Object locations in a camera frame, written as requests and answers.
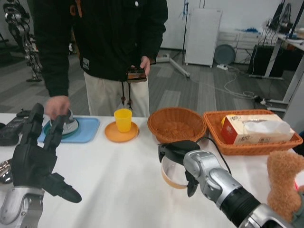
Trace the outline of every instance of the brown plush toy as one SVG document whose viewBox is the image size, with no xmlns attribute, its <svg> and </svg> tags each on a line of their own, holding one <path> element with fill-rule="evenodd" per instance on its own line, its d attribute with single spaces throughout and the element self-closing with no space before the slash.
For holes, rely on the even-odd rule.
<svg viewBox="0 0 304 228">
<path fill-rule="evenodd" d="M 304 186 L 297 191 L 294 181 L 296 175 L 304 170 L 304 157 L 288 151 L 273 152 L 268 157 L 267 169 L 271 187 L 268 205 L 291 223 L 303 207 L 300 192 L 304 192 Z"/>
</svg>

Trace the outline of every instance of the orange plate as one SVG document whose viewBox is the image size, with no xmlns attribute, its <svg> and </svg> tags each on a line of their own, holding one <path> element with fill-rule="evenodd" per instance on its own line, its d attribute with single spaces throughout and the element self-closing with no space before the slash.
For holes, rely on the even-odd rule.
<svg viewBox="0 0 304 228">
<path fill-rule="evenodd" d="M 123 143 L 130 141 L 138 135 L 138 126 L 132 122 L 131 130 L 127 133 L 121 133 L 118 131 L 116 122 L 112 122 L 104 130 L 106 137 L 115 143 Z"/>
</svg>

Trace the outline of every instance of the person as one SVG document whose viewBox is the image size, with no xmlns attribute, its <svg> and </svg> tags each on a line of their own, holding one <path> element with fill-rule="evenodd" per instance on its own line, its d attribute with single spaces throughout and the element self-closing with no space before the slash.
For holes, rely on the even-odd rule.
<svg viewBox="0 0 304 228">
<path fill-rule="evenodd" d="M 126 83 L 127 69 L 146 75 L 159 52 L 166 0 L 34 0 L 34 30 L 51 119 L 66 114 L 71 30 L 84 70 L 91 115 L 113 115 L 120 104 L 149 116 L 148 82 Z"/>
</svg>

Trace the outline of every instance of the black jacket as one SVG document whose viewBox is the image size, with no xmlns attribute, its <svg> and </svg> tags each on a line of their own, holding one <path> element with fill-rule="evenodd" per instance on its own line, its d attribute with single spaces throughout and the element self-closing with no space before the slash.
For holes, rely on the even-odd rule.
<svg viewBox="0 0 304 228">
<path fill-rule="evenodd" d="M 68 95 L 71 28 L 81 67 L 92 76 L 126 80 L 142 56 L 156 59 L 168 18 L 166 0 L 34 0 L 34 28 L 42 75 L 50 96 Z"/>
</svg>

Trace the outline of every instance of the tissue box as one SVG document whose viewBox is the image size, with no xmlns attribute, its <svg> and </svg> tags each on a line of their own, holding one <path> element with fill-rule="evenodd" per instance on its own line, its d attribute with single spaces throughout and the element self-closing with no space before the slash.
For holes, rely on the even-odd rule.
<svg viewBox="0 0 304 228">
<path fill-rule="evenodd" d="M 226 116 L 222 136 L 227 144 L 289 141 L 294 131 L 276 114 Z"/>
</svg>

